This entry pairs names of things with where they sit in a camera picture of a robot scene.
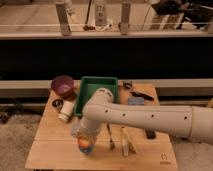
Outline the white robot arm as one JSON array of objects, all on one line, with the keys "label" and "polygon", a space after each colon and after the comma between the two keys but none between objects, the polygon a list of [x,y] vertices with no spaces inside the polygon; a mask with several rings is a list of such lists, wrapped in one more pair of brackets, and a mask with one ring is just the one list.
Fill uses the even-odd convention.
[{"label": "white robot arm", "polygon": [[103,123],[166,133],[213,145],[213,109],[196,106],[122,105],[107,88],[84,105],[80,128],[97,136]]}]

